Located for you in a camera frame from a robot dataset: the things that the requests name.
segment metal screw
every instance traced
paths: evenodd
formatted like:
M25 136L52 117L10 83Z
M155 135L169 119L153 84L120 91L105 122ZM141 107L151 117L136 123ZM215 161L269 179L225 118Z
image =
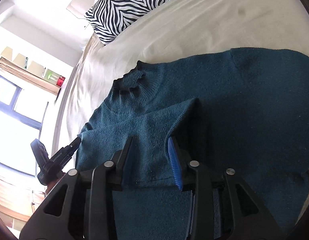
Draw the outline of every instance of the metal screw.
M226 173L227 173L228 175L234 175L234 174L235 174L235 170L232 169L232 168L228 168L228 169L226 170Z
M198 167L198 166L199 166L199 162L197 162L197 161L191 161L191 162L190 162L190 166L191 166L191 167Z
M103 164L105 167L112 167L114 165L114 162L113 161L106 161L104 164Z
M70 176L75 176L77 173L78 173L78 171L76 169L72 169L72 170L68 171L68 174Z

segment mattress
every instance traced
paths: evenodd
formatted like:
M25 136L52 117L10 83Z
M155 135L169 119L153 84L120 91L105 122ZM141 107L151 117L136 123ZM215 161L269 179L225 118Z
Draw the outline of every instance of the mattress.
M291 49L309 56L309 15L300 0L169 0L106 46L93 35L72 84L59 146L77 136L113 80L138 60L170 62L238 47Z

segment white wall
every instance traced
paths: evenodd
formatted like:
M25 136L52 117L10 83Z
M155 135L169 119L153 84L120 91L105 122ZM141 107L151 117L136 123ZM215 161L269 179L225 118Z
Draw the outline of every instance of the white wall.
M38 28L28 24L27 22L21 20L14 15L10 16L0 26L9 31L10 33L13 33L14 35L23 39L24 41L37 47L38 49L43 50L44 52L50 54L51 56L72 67L75 67L77 65L81 57L82 52L77 52L76 50L68 47L57 39L46 34L42 30L39 30ZM48 67L49 69L53 70L50 65L47 66L49 62L45 62L45 64L42 64L43 60L40 60L39 62L38 60L30 56L29 53L23 53L21 52L21 50L19 50L19 52L29 58L31 57L32 60L43 65L44 67Z
M0 3L0 24L13 13L14 3L3 1Z
M82 53L92 35L88 22L76 18L66 8L72 0L11 0L14 14L43 30L65 45Z
M68 65L54 55L49 54L43 49L38 48L34 44L25 41L21 37L0 26L0 54L6 46L15 49L20 54L26 55L29 59L34 60L38 64L64 76L67 79L73 71L71 65Z

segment red object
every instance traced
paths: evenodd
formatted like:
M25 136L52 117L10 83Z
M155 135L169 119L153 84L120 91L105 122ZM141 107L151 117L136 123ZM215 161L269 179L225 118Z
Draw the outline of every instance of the red object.
M57 86L61 87L64 81L65 81L65 77L60 76L60 78L57 81Z

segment window frame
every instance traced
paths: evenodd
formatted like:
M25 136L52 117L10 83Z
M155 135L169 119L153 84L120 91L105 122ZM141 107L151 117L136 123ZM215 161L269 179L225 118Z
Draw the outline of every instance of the window frame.
M11 102L10 102L10 105L7 105L3 102L0 101L0 111L2 111L3 113L17 119L18 121L24 123L25 125L28 125L30 127L33 127L37 130L39 130L39 135L38 135L38 139L40 139L40 135L41 135L41 129L42 129L42 123L44 121L44 118L45 118L45 115L46 115L46 112L47 112L47 108L48 108L48 104L49 102L47 102L47 105L46 105L46 108L45 108L45 111L44 111L44 114L43 114L43 117L42 117L42 121L41 122L38 122L30 117L27 117L23 114L19 114L18 112L16 112L14 110L15 106L16 106L16 103L17 103L17 100L18 100L18 97L20 95L20 92L22 91L22 88L17 86L16 84L14 84L13 82L9 81L8 79L4 78L2 75L0 75L0 78L2 78L3 80L7 81L8 83L12 84L13 86L16 87L16 90L15 90L15 93L11 99ZM25 173L23 171L19 171L17 169L14 169L6 164L3 164L3 163L0 163L0 165L3 165L3 167L5 168L8 168L9 170L11 171L16 171L18 173L22 173L22 174L25 174L25 175L28 175L28 176L31 176L31 177L36 177L37 176L37 161L35 163L35 175L31 175L31 174L28 174L28 173Z
M27 117L23 114L19 114L18 112L16 112L14 110L14 107L15 107L16 102L18 100L18 96L20 95L20 92L22 91L22 88L17 86L16 84L12 83L8 79L4 78L2 75L0 75L0 78L2 78L3 80L7 81L8 83L10 83L10 84L12 84L13 86L16 87L16 91L15 91L15 93L14 93L12 99L11 99L10 105L6 105L5 103L0 101L0 111L4 112L5 114L8 114L9 116L19 120L20 122L22 122L22 123L24 123L28 126L31 126L33 128L38 129L39 134L41 134L42 122L44 120L49 102L47 102L47 106L46 106L46 109L45 109L45 112L44 112L44 115L43 115L41 122L33 120L30 117Z

